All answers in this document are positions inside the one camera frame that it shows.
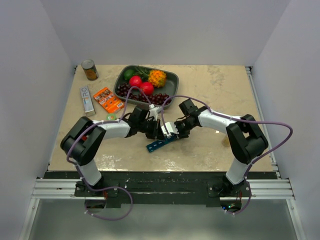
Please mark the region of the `teal weekly pill organizer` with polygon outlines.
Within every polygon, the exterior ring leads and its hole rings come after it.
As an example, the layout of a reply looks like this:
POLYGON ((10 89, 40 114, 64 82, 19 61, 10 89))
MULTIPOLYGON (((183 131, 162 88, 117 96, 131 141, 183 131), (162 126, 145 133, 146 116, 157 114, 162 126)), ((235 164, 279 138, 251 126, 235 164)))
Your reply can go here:
POLYGON ((165 145, 168 145, 171 142, 174 142, 176 140, 168 140, 167 138, 165 140, 156 140, 146 146, 146 149, 148 150, 149 153, 152 153, 165 145))

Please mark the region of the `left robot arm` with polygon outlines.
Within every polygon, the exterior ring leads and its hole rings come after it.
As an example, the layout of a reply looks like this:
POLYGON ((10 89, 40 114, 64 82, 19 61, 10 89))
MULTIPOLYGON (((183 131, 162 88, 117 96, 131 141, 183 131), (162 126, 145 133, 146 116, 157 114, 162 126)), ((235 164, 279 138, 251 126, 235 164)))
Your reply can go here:
POLYGON ((86 183, 86 191, 92 196, 99 196, 104 190, 103 177, 94 160, 104 140, 130 138, 137 133, 146 134, 155 139, 158 134, 158 112, 160 106, 151 104, 148 108, 136 106, 128 118, 114 121, 94 121, 83 116, 60 143, 66 159, 72 163, 86 183))

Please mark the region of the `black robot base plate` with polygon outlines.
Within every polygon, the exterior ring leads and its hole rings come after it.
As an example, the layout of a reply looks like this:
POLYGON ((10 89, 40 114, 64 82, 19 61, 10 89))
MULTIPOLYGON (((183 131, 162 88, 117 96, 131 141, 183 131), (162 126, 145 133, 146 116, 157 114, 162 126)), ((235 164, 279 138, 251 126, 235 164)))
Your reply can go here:
POLYGON ((228 194, 216 191, 224 172, 104 171, 102 187, 87 187, 75 171, 50 171, 36 182, 36 193, 48 197, 76 197, 107 208, 136 205, 205 205, 223 201, 239 205, 249 196, 277 197, 282 188, 274 172, 250 172, 241 187, 228 194))

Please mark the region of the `green bottle lid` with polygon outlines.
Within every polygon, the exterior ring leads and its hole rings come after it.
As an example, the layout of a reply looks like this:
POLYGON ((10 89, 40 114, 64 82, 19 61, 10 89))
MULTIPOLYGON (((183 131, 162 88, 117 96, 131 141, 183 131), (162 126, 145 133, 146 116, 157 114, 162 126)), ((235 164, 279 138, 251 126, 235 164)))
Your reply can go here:
POLYGON ((117 115, 115 113, 108 113, 107 116, 106 116, 106 120, 107 121, 116 121, 118 118, 117 118, 117 115))

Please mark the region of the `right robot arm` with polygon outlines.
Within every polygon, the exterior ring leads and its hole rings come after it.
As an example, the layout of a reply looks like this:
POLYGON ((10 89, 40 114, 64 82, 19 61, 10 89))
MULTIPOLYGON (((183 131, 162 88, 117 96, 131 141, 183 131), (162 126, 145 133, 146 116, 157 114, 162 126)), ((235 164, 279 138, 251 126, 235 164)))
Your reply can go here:
POLYGON ((163 122, 161 131, 166 139, 187 138, 196 127, 210 128, 225 134, 229 140, 234 159, 215 190, 233 197, 240 190, 254 159, 261 156, 269 143, 256 123, 255 118, 246 114, 243 117, 230 116, 194 105, 191 99, 179 105, 183 118, 174 122, 163 122))

